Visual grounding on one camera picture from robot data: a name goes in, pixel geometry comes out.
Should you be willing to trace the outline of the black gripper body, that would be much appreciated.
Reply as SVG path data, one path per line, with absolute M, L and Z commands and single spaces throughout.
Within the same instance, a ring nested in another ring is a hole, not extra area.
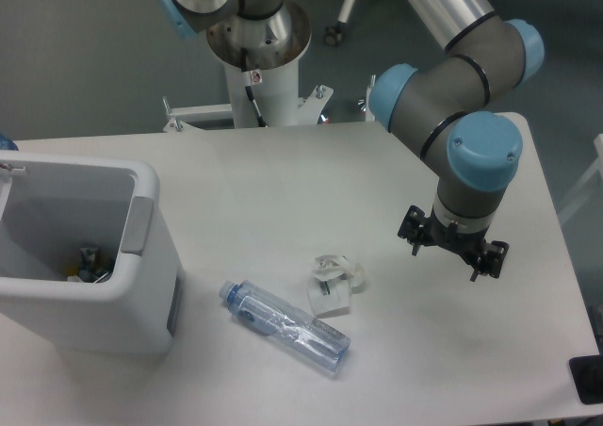
M 483 242 L 489 227 L 475 233 L 465 233 L 457 225 L 445 226 L 432 212 L 427 226 L 431 246 L 437 246 L 460 256 L 464 262 L 476 262 L 483 253 Z

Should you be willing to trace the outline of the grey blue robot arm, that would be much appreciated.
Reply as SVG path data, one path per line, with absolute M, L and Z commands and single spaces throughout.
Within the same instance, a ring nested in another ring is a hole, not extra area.
M 298 60 L 311 30 L 292 0 L 158 0 L 185 38 L 205 34 L 222 62 L 238 127 L 299 124 Z M 399 64 L 379 76 L 367 105 L 375 119 L 438 177 L 430 213 L 411 206 L 399 236 L 437 246 L 476 275 L 498 277 L 509 247 L 486 233 L 513 180 L 523 140 L 487 111 L 541 67 L 539 32 L 501 20 L 487 0 L 408 0 L 446 52 L 430 71 Z

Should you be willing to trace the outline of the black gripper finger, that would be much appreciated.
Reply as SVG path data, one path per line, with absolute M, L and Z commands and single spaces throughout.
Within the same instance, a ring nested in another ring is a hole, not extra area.
M 411 245 L 412 255 L 417 255 L 421 247 L 432 245 L 431 219 L 422 209 L 411 205 L 400 224 L 398 237 Z
M 509 249 L 510 245 L 504 241 L 484 241 L 470 256 L 469 264 L 473 268 L 470 281 L 475 282 L 481 275 L 498 279 Z

